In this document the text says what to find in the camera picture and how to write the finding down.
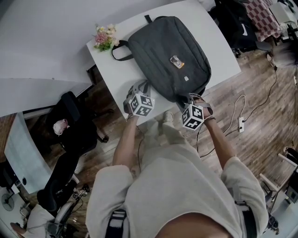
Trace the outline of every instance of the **pink checkered fabric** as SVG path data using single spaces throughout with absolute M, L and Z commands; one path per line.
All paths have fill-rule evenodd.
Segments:
M 271 0 L 250 0 L 250 3 L 245 4 L 249 18 L 258 29 L 258 41 L 263 41 L 271 35 L 275 38 L 281 35 L 281 27 L 269 10 L 272 4 Z

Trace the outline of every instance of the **white power strip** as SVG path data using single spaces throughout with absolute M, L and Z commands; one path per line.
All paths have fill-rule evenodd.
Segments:
M 239 133 L 244 132 L 244 118 L 243 117 L 238 118 L 238 129 L 239 129 Z

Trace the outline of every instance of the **person's right hand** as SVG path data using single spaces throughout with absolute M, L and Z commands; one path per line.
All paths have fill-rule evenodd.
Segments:
M 195 100 L 195 104 L 197 104 L 199 102 L 204 102 L 204 101 L 202 99 L 196 99 Z M 207 117 L 210 116 L 210 113 L 209 113 L 209 111 L 206 107 L 203 107 L 203 115 L 204 115 L 204 118 L 207 118 Z

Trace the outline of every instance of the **gray backpack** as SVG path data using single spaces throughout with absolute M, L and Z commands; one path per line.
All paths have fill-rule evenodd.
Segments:
M 186 26 L 177 17 L 158 17 L 119 47 L 127 46 L 150 84 L 167 100 L 178 102 L 188 93 L 202 95 L 211 77 L 207 57 Z

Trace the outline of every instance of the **white t-shirt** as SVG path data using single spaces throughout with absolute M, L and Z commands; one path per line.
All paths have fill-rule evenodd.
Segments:
M 48 221 L 55 218 L 45 209 L 37 204 L 30 213 L 27 222 L 27 231 L 22 234 L 25 238 L 45 238 L 46 236 L 46 224 Z
M 86 225 L 91 238 L 104 238 L 112 211 L 122 208 L 127 212 L 124 238 L 154 238 L 170 220 L 196 212 L 212 218 L 232 237 L 244 238 L 244 218 L 235 200 L 251 207 L 259 237 L 268 213 L 264 192 L 251 171 L 232 157 L 219 178 L 193 147 L 170 145 L 146 152 L 135 181 L 124 165 L 101 169 L 88 203 Z

